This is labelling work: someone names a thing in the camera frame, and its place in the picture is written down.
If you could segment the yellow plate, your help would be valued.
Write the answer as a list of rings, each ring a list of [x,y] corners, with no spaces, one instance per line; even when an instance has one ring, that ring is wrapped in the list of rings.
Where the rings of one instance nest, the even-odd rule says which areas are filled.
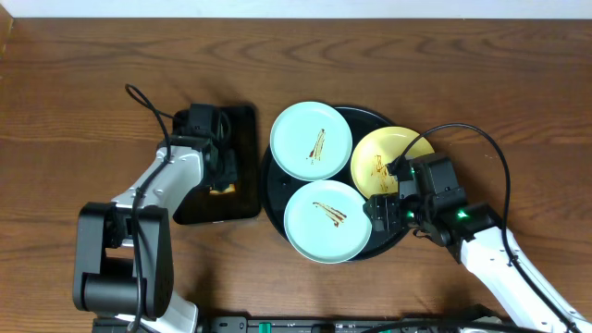
[[[370,132],[357,143],[351,156],[351,178],[366,199],[398,189],[398,181],[389,174],[387,164],[399,157],[417,136],[412,129],[385,127]]]

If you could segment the yellow and green sponge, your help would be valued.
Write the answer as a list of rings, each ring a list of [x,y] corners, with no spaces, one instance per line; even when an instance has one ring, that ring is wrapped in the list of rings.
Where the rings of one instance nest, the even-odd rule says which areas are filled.
[[[226,187],[212,187],[209,191],[210,195],[225,195],[230,194],[236,191],[236,187],[234,183],[228,184]]]

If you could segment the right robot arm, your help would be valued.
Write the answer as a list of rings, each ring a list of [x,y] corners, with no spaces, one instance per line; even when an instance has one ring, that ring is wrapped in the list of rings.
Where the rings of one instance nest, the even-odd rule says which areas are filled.
[[[402,181],[396,192],[371,196],[363,210],[377,228],[412,228],[446,248],[517,326],[543,332],[591,330],[591,322],[552,287],[501,226],[501,217],[486,203],[467,203],[457,181],[442,186]]]

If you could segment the light blue plate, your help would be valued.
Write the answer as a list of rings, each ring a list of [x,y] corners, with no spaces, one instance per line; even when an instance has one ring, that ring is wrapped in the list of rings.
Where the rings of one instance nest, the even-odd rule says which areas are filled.
[[[364,197],[335,180],[318,180],[289,199],[283,226],[291,246],[321,264],[351,260],[369,242],[372,225],[363,210]]]
[[[304,181],[337,175],[352,153],[352,131],[336,108],[315,101],[287,107],[270,131],[270,150],[278,166]]]

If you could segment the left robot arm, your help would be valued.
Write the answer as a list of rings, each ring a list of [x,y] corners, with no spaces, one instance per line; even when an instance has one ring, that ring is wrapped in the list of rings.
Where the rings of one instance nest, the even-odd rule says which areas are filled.
[[[233,149],[163,146],[125,192],[79,212],[72,299],[128,332],[193,332],[198,308],[174,290],[170,218],[194,189],[235,178]]]

